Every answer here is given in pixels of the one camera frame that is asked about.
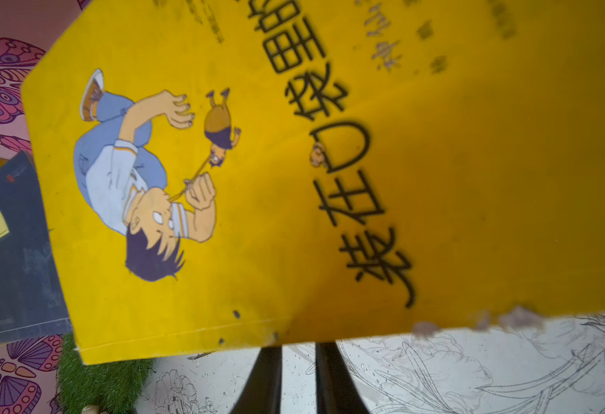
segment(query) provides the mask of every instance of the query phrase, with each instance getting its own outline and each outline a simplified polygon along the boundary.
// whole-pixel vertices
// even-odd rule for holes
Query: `striped sleeve cuff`
[[[181,203],[171,204],[171,220],[174,224],[174,236],[190,238],[190,230],[187,226],[187,211]]]
[[[122,151],[130,151],[133,154],[137,155],[137,147],[128,141],[116,140],[116,142],[114,143],[114,149],[122,150]]]

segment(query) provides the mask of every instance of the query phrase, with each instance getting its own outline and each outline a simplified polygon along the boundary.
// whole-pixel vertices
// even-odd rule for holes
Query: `white shirt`
[[[91,208],[102,222],[112,230],[126,235],[128,210],[139,191],[148,190],[146,181],[134,168],[139,149],[131,142],[116,140],[107,145],[87,171],[87,191]],[[185,208],[181,203],[172,203],[172,220],[176,237],[189,237]]]

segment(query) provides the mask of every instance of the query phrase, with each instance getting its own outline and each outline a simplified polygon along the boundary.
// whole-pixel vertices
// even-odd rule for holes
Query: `green artificial grass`
[[[129,414],[152,364],[133,360],[86,366],[75,350],[73,334],[66,334],[58,368],[59,407],[66,414],[81,414],[87,405],[99,405],[100,412],[108,414]]]

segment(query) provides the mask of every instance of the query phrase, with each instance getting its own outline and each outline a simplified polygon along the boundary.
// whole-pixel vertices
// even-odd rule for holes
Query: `cartoon face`
[[[177,238],[174,236],[174,224],[171,219],[169,195],[162,189],[150,188],[139,200],[130,221],[132,234],[143,230],[148,239],[147,248],[156,245],[162,239],[158,254],[166,250],[165,258],[174,251]]]
[[[224,158],[226,157],[226,150],[224,148],[221,148],[220,146],[217,146],[215,144],[212,144],[210,146],[210,165],[211,166],[215,166],[215,167],[219,167],[222,165],[222,163],[224,162]]]
[[[309,162],[313,167],[320,167],[326,163],[326,154],[323,145],[317,142],[312,147],[312,153],[309,155]]]

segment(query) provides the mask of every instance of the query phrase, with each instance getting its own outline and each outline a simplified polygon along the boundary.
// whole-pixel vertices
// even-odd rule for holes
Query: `pink surface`
[[[58,335],[0,345],[0,414],[56,414]]]
[[[31,145],[20,87],[89,0],[0,0],[0,158]]]

